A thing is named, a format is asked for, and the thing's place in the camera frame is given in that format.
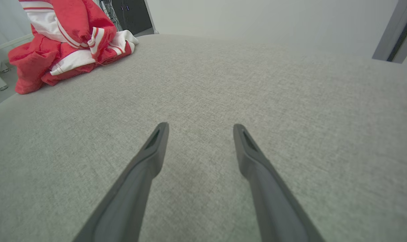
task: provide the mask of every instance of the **gray fabric surface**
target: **gray fabric surface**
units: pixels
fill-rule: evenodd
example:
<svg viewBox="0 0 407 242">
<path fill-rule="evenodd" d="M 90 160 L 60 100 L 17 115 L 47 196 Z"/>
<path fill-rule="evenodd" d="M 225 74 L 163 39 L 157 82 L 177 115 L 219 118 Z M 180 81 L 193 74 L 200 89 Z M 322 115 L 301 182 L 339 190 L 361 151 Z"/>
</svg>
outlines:
<svg viewBox="0 0 407 242">
<path fill-rule="evenodd" d="M 407 70 L 151 35 L 114 64 L 0 104 L 0 241 L 71 241 L 159 122 L 140 241 L 259 241 L 245 125 L 327 241 L 407 241 Z"/>
</svg>

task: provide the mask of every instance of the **white stripe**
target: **white stripe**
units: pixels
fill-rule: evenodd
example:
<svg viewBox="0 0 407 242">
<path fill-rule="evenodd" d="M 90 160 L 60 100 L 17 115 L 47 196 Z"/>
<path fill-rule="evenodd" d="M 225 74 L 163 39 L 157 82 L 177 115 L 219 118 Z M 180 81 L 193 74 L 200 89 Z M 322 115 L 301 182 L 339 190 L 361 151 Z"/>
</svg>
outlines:
<svg viewBox="0 0 407 242">
<path fill-rule="evenodd" d="M 54 71 L 57 69 L 57 64 L 52 65 L 51 67 L 49 67 L 50 71 Z"/>
<path fill-rule="evenodd" d="M 76 45 L 76 46 L 73 46 L 73 45 L 71 45 L 71 46 L 72 46 L 72 47 L 75 47 L 75 48 L 78 48 L 77 46 L 80 46 L 80 43 L 78 43 L 77 41 L 73 40 L 73 39 L 69 36 L 69 34 L 65 31 L 65 29 L 62 27 L 62 25 L 60 24 L 59 20 L 58 20 L 57 18 L 56 18 L 56 20 L 57 20 L 57 23 L 59 24 L 60 31 L 65 35 L 65 37 L 66 37 L 71 43 L 73 43 L 74 45 Z"/>
<path fill-rule="evenodd" d="M 116 35 L 111 41 L 112 46 L 118 46 L 123 52 L 126 52 L 126 42 L 129 42 L 129 47 L 131 51 L 135 49 L 135 45 L 139 43 L 133 34 L 129 30 L 123 30 L 116 32 Z"/>
<path fill-rule="evenodd" d="M 43 1 L 20 2 L 23 8 L 53 8 L 53 5 Z"/>
<path fill-rule="evenodd" d="M 96 60 L 92 58 L 92 54 L 88 49 L 80 49 L 71 54 L 67 55 L 65 58 L 61 59 L 55 66 L 55 70 L 51 71 L 50 74 L 55 76 L 62 74 L 64 72 L 75 69 L 79 66 L 88 65 L 94 63 Z"/>
<path fill-rule="evenodd" d="M 120 52 L 119 48 L 115 48 L 115 47 L 112 47 L 112 46 L 108 46 L 107 48 L 108 48 L 108 49 L 113 49 L 113 50 L 117 53 L 117 55 L 121 55 L 121 54 L 122 54 L 122 52 Z"/>
<path fill-rule="evenodd" d="M 135 50 L 135 44 L 126 40 L 129 43 L 129 47 L 130 47 L 130 53 L 133 53 L 133 51 Z"/>
<path fill-rule="evenodd" d="M 56 40 L 62 43 L 68 42 L 60 33 L 55 12 L 28 12 L 27 17 L 39 34 L 44 35 L 50 40 Z"/>
<path fill-rule="evenodd" d="M 93 37 L 93 34 L 96 33 L 96 29 L 98 29 L 97 35 L 95 37 Z M 95 46 L 90 48 L 92 54 L 96 53 L 97 48 L 99 46 L 100 41 L 102 40 L 102 37 L 103 37 L 104 33 L 105 33 L 105 29 L 93 27 L 92 39 L 87 42 L 87 44 L 89 46 L 92 45 L 93 43 L 96 43 Z"/>
<path fill-rule="evenodd" d="M 25 12 L 54 12 L 53 9 L 26 9 Z"/>
</svg>

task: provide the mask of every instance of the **fabric texture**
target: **fabric texture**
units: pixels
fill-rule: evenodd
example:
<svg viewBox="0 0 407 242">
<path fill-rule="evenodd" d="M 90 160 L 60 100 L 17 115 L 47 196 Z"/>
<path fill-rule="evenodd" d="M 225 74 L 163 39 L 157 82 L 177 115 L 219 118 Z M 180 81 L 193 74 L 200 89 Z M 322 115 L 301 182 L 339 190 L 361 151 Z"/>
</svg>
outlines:
<svg viewBox="0 0 407 242">
<path fill-rule="evenodd" d="M 259 241 L 243 124 L 326 241 L 407 242 L 407 69 L 195 37 L 0 104 L 0 241 L 72 241 L 170 124 L 139 240 Z"/>
<path fill-rule="evenodd" d="M 133 52 L 138 40 L 91 0 L 20 0 L 31 22 L 33 40 L 12 49 L 16 92 L 26 94 L 91 72 Z"/>
</svg>

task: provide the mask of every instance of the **folded clothing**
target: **folded clothing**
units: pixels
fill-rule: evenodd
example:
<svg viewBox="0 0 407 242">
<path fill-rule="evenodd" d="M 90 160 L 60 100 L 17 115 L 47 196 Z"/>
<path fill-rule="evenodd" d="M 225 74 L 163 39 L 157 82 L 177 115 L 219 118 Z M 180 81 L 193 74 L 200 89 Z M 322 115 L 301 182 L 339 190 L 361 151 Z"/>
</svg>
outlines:
<svg viewBox="0 0 407 242">
<path fill-rule="evenodd" d="M 31 22 L 33 40 L 12 49 L 16 92 L 26 94 L 91 72 L 133 53 L 138 40 L 113 22 L 92 0 L 19 0 Z"/>
</svg>

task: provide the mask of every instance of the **floor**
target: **floor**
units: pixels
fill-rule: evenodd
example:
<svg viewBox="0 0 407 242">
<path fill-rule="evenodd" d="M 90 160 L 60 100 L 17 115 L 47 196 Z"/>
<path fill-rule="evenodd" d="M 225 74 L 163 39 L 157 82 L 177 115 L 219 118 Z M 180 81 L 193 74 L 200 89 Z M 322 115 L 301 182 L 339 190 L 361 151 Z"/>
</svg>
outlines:
<svg viewBox="0 0 407 242">
<path fill-rule="evenodd" d="M 8 72 L 6 73 L 1 73 L 0 77 L 8 84 L 8 88 L 0 91 L 0 103 L 5 101 L 7 98 L 10 96 L 16 94 L 15 92 L 15 85 L 17 83 L 17 69 L 11 68 Z"/>
</svg>

